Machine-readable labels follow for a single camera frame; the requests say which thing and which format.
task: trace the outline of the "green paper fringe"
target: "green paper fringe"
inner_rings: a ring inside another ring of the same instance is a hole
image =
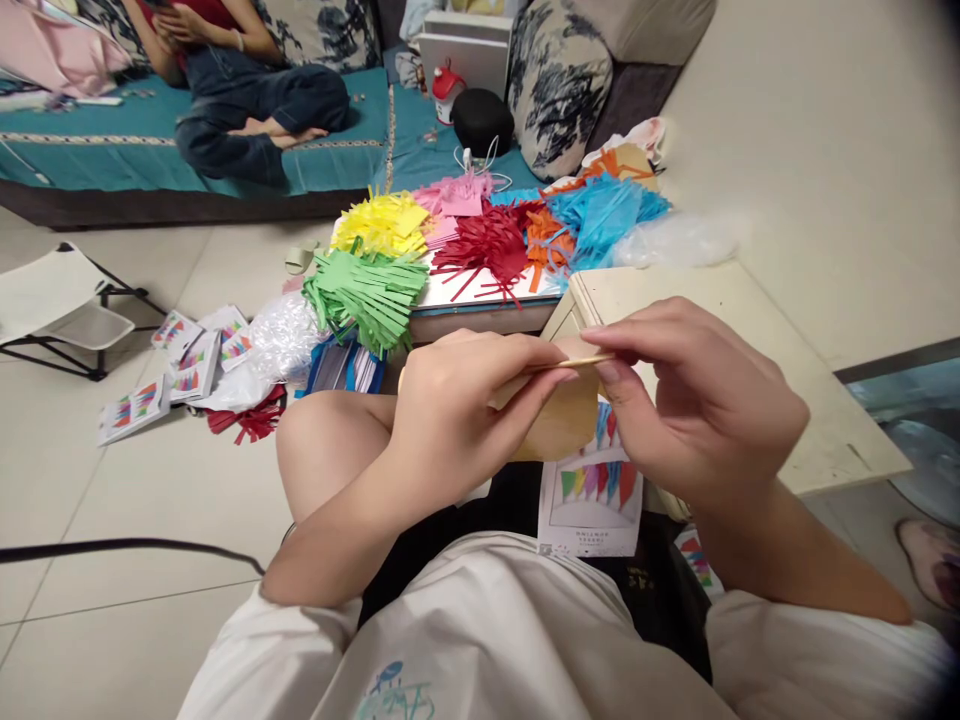
[[[303,296],[320,326],[329,327],[338,342],[356,327],[360,344],[382,360],[399,344],[412,347],[410,312],[429,268],[406,255],[352,254],[358,250],[354,243],[350,253],[332,250],[314,256],[317,272],[303,281]]]

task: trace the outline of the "sofa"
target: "sofa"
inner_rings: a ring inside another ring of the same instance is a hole
[[[533,0],[517,18],[506,98],[516,140],[496,160],[515,188],[575,172],[587,149],[655,115],[705,29],[687,32],[689,47],[670,62],[621,62],[608,44],[619,53],[625,43],[601,36],[604,18],[588,20],[588,2]],[[713,7],[713,0],[673,2]],[[341,72],[351,96],[346,130],[284,153],[289,184],[282,189],[214,180],[183,162],[173,132],[190,107],[189,92],[149,70],[119,0],[79,4],[134,66],[114,93],[123,98],[119,107],[0,114],[0,205],[34,224],[63,230],[327,217],[366,197],[368,188],[415,189],[460,172],[456,136],[436,121],[432,103],[388,82],[383,58],[392,62],[385,49],[400,44],[402,2],[255,0],[287,61]],[[622,9],[636,21],[638,7],[657,4],[631,0]],[[610,103],[608,96],[619,99]]]

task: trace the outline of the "hand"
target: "hand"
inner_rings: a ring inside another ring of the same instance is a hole
[[[417,501],[415,514],[426,517],[460,500],[503,467],[557,385],[577,373],[537,373],[502,410],[490,407],[494,393],[527,367],[566,359],[529,335],[470,330],[410,354],[384,455],[402,473],[402,496]]]
[[[154,14],[157,34],[161,30],[177,42],[187,45],[204,45],[210,41],[210,24],[193,8],[186,5],[158,7]]]
[[[597,371],[631,461],[695,510],[772,485],[810,418],[776,363],[684,298],[581,337],[618,355]],[[656,407],[638,360],[653,363]]]

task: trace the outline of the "yellow paper fringe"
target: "yellow paper fringe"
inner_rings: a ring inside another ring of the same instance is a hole
[[[413,195],[403,191],[390,195],[374,195],[343,213],[343,221],[330,243],[331,248],[350,252],[357,236],[363,238],[363,252],[376,252],[390,257],[410,254],[419,257],[427,251],[420,230],[429,213],[420,207]]]

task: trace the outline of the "white chair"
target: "white chair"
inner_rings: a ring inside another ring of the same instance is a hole
[[[166,311],[148,300],[147,294],[107,272],[73,243],[62,242],[39,260],[0,275],[0,353],[95,382],[103,380],[106,348],[131,332],[158,327],[135,327],[109,309],[109,299],[130,295],[165,316]],[[51,344],[55,342],[96,351],[97,366],[71,357]],[[26,345],[40,345],[79,369],[9,349]]]

